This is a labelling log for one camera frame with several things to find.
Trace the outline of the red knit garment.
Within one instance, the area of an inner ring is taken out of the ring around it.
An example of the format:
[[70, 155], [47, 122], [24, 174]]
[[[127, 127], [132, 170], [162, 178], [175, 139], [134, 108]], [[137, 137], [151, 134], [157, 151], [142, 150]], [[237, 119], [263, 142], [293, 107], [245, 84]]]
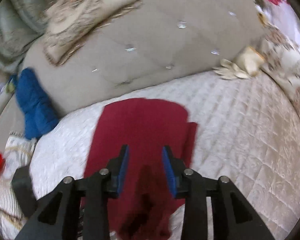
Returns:
[[162, 164], [162, 150], [189, 165], [197, 124], [187, 110], [159, 99], [134, 98], [104, 107], [97, 122], [84, 172], [89, 177], [129, 147], [123, 190], [108, 201], [111, 231], [121, 239], [168, 239], [169, 220], [183, 200], [171, 195]]

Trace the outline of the white gold embroidered pillow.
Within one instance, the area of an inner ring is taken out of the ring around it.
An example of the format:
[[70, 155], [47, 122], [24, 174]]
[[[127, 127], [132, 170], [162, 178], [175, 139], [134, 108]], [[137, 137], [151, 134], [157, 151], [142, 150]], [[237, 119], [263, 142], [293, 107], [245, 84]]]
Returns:
[[12, 190], [11, 182], [15, 171], [31, 162], [37, 140], [27, 140], [12, 132], [3, 152], [4, 166], [0, 172], [0, 236], [15, 239], [25, 224], [25, 216]]

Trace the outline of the white quilted bedspread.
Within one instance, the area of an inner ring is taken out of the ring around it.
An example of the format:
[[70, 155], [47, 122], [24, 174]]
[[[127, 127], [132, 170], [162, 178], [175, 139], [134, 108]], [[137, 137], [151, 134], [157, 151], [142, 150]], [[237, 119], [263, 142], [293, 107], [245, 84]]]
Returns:
[[[198, 124], [191, 167], [204, 177], [229, 177], [274, 238], [288, 236], [300, 218], [300, 119], [268, 75], [227, 81], [204, 72], [121, 96], [129, 98], [184, 106]], [[30, 165], [37, 198], [66, 176], [83, 176], [106, 104], [68, 114], [38, 141]]]

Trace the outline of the blue quilted cushion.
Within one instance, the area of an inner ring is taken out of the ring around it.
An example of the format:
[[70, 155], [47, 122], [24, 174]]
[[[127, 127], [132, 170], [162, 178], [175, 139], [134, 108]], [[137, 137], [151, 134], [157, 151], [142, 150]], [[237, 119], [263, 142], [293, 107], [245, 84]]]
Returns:
[[51, 100], [42, 89], [32, 68], [22, 70], [15, 96], [24, 114], [26, 139], [39, 139], [58, 125], [59, 118]]

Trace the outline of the green plush toy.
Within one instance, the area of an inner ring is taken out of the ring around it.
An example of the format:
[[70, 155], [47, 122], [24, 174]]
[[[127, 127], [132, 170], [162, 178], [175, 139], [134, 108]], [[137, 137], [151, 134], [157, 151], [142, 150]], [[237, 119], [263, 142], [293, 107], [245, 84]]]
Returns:
[[18, 76], [15, 74], [11, 75], [5, 87], [6, 93], [13, 94], [16, 90], [17, 84], [18, 84]]

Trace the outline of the floral white duvet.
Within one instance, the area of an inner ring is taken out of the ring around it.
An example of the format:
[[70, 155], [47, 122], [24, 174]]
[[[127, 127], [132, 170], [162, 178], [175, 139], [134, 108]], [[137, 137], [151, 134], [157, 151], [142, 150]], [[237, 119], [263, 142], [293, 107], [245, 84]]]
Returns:
[[258, 51], [265, 58], [262, 69], [282, 88], [300, 118], [300, 47], [259, 12], [265, 35]]

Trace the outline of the beige tufted headboard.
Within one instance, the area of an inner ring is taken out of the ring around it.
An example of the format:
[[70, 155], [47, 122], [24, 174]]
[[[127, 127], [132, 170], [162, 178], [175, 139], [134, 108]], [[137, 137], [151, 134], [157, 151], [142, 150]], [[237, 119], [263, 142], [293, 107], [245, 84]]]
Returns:
[[263, 35], [254, 0], [141, 0], [95, 28], [61, 65], [33, 42], [15, 73], [32, 68], [58, 117], [233, 59]]

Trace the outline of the grey green folded blanket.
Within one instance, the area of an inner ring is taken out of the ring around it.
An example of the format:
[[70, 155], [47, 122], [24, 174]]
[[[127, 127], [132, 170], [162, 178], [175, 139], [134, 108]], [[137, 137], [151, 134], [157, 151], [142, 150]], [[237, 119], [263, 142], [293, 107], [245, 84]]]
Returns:
[[54, 0], [2, 0], [0, 2], [0, 70], [18, 71], [27, 51], [47, 25], [46, 9]]

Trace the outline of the embroidered cushion with frill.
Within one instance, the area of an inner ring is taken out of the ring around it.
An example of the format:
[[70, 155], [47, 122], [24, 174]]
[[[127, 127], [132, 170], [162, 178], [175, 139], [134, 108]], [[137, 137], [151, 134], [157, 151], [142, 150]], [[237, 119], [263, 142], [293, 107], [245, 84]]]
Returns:
[[43, 52], [59, 66], [83, 45], [84, 37], [137, 8], [141, 0], [55, 0], [46, 10]]

